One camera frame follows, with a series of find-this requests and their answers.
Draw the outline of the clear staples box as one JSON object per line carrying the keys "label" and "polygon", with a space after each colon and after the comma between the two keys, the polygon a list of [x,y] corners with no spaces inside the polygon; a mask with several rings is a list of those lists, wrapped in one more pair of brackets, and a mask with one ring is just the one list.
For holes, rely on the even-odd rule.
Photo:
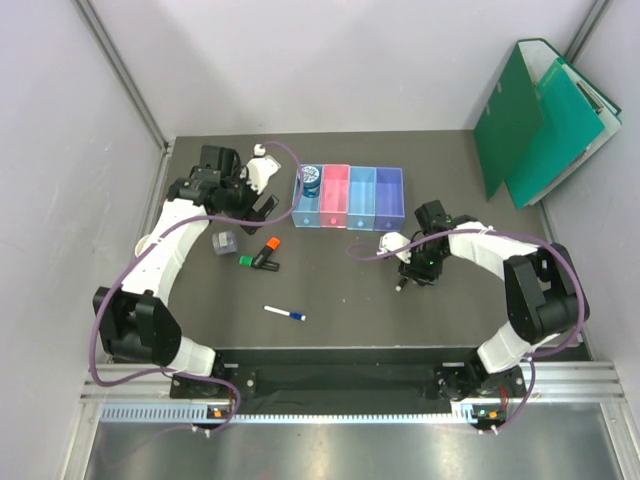
{"label": "clear staples box", "polygon": [[212,235],[212,245],[216,255],[227,255],[238,251],[238,244],[233,231],[223,231]]}

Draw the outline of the light blue bin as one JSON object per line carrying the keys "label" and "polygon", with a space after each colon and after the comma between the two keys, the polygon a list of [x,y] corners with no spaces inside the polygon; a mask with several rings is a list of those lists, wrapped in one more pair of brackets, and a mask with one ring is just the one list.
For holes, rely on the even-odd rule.
{"label": "light blue bin", "polygon": [[[302,179],[296,181],[293,192],[293,200],[298,195],[299,188],[302,188]],[[307,198],[301,195],[296,208],[291,213],[293,223],[298,228],[320,228],[320,196],[317,198]]]}
{"label": "light blue bin", "polygon": [[375,223],[376,169],[351,166],[347,229],[372,231]]}

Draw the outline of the purple plastic bin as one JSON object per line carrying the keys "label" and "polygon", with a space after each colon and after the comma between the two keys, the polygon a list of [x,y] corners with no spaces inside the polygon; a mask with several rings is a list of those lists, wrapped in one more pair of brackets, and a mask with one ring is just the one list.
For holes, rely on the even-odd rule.
{"label": "purple plastic bin", "polygon": [[376,169],[374,230],[400,231],[405,221],[404,181],[400,168]]}

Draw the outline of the blue slime jar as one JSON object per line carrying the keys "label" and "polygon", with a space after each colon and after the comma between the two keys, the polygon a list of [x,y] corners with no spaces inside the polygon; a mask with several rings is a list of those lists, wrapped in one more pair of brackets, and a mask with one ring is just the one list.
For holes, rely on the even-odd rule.
{"label": "blue slime jar", "polygon": [[322,166],[305,164],[302,171],[302,195],[307,198],[320,196],[322,182]]}

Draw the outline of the pink plastic bin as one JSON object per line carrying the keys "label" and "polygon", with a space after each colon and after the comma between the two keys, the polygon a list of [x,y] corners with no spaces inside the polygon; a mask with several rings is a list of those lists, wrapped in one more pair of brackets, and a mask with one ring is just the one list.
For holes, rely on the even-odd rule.
{"label": "pink plastic bin", "polygon": [[323,228],[345,229],[349,207],[350,166],[326,164],[323,168],[320,224]]}

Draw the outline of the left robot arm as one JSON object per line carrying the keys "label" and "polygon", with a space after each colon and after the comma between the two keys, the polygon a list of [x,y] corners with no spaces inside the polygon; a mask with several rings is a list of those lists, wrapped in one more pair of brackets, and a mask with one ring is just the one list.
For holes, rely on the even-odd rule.
{"label": "left robot arm", "polygon": [[128,362],[153,364],[192,375],[205,396],[226,387],[227,374],[215,351],[184,336],[168,308],[173,284],[191,248],[215,215],[239,220],[254,234],[278,205],[270,196],[256,203],[280,163],[257,144],[243,163],[231,148],[206,144],[186,177],[168,188],[159,219],[140,243],[137,263],[115,288],[99,288],[93,298],[105,353]]}

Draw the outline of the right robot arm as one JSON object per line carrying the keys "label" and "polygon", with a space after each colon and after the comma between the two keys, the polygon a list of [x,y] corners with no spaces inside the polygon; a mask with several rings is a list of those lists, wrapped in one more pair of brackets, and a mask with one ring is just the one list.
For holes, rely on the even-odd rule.
{"label": "right robot arm", "polygon": [[590,305],[568,249],[533,237],[499,235],[476,218],[446,213],[438,200],[415,211],[418,230],[410,237],[386,235],[399,253],[399,288],[435,285],[446,260],[465,260],[494,276],[503,293],[504,318],[458,366],[435,372],[440,393],[459,401],[498,389],[504,376],[526,357],[578,332]]}

